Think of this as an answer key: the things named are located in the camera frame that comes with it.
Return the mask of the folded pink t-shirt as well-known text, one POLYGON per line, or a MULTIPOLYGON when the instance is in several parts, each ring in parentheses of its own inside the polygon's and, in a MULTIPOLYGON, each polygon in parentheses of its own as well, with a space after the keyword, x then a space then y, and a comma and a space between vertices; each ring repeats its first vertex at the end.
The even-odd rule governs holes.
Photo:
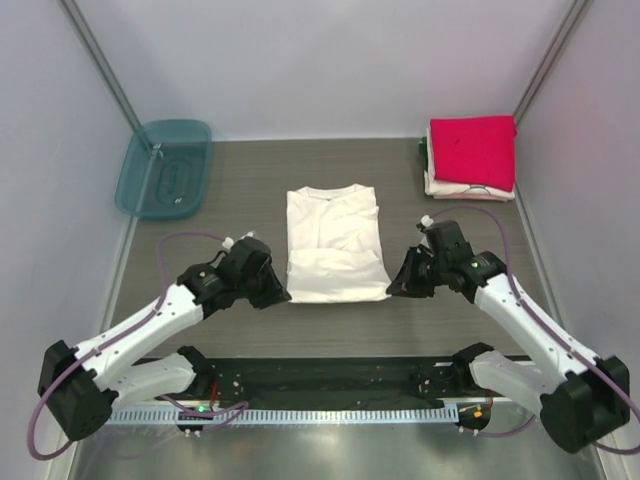
POLYGON ((435 118, 429 133, 437 181, 511 191, 516 180, 515 119, 435 118))

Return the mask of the teal plastic bin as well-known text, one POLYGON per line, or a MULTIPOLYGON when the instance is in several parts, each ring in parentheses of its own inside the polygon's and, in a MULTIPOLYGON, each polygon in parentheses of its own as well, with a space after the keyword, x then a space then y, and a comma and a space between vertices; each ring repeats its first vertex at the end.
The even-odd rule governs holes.
POLYGON ((145 220, 193 216, 206 190, 212 132, 203 121, 148 122, 131 137, 115 192, 116 207, 145 220))

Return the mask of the folded green t-shirt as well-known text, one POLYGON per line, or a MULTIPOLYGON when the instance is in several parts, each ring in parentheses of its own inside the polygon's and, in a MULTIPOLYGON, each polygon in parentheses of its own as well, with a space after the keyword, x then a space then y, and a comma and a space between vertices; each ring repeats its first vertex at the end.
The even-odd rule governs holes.
POLYGON ((423 136, 419 142, 419 155, 421 156, 422 160, 424 161, 425 165, 428 165, 428 159, 429 159, 429 147, 428 147, 428 137, 427 136, 423 136))

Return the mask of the folded white t-shirt stack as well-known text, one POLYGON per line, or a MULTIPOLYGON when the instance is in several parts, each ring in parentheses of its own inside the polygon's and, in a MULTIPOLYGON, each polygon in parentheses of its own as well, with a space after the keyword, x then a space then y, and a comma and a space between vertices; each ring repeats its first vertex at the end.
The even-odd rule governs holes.
POLYGON ((436 199, 471 199, 507 202, 515 198, 513 191, 503 191, 483 185, 468 185, 435 180, 424 172, 425 194, 436 199))

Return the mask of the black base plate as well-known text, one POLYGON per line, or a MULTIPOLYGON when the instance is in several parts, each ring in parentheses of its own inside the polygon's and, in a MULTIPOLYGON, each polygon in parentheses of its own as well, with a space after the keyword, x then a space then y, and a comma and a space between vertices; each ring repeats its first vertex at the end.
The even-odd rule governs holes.
POLYGON ((450 357, 211 358, 218 399, 254 408, 313 400, 443 399, 491 394, 450 357))

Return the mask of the white t-shirt red print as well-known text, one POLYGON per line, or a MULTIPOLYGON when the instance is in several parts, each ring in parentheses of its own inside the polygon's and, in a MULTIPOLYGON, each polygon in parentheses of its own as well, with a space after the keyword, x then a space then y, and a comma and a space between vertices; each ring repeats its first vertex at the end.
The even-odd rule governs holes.
POLYGON ((286 193, 287 290, 294 304, 379 302, 389 295, 375 189, 286 193))

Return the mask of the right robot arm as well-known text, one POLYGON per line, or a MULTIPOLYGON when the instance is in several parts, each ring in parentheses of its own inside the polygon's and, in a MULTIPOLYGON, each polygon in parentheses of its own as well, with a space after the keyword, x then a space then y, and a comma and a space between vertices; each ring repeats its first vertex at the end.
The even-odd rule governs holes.
POLYGON ((510 399, 537 417, 568 453, 597 445, 638 416, 626 365, 571 338, 524 291, 508 260, 474 252, 455 221, 425 216, 416 227, 422 241, 408 249, 388 294, 431 298, 446 286, 493 318, 533 363, 526 367, 476 343, 452 357, 457 392, 469 396, 482 389, 510 399))

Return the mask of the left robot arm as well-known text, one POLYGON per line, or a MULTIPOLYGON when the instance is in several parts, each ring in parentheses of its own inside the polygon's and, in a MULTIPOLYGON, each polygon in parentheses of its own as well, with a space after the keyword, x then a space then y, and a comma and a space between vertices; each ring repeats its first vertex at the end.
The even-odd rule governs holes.
POLYGON ((130 405, 169 394, 203 398, 216 373, 196 348, 183 346, 149 363, 141 358, 238 300, 262 310, 290 298, 265 243, 250 235, 226 239, 213 260, 189 266, 158 299, 115 327, 73 347, 51 345, 38 393, 72 442, 93 435, 130 405))

